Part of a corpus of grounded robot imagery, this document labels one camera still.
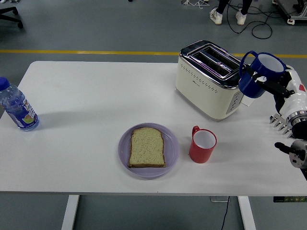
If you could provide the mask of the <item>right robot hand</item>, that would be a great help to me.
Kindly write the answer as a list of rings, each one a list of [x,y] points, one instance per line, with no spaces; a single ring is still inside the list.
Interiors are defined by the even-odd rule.
[[[286,65],[285,72],[277,80],[269,80],[250,67],[247,74],[252,83],[273,95],[275,109],[283,118],[307,112],[307,90],[292,66]]]

